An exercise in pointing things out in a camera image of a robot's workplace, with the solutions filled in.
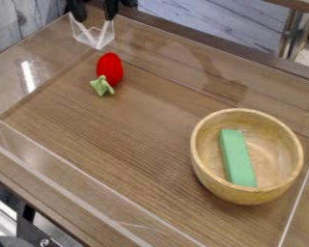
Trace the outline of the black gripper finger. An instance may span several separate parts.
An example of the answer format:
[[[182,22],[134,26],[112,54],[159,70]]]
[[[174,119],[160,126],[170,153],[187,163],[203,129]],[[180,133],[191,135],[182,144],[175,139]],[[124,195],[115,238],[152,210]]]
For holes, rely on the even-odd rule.
[[[72,12],[75,19],[83,22],[88,18],[87,6],[84,0],[67,0],[67,7]]]
[[[119,13],[119,0],[104,0],[106,19],[111,21]]]

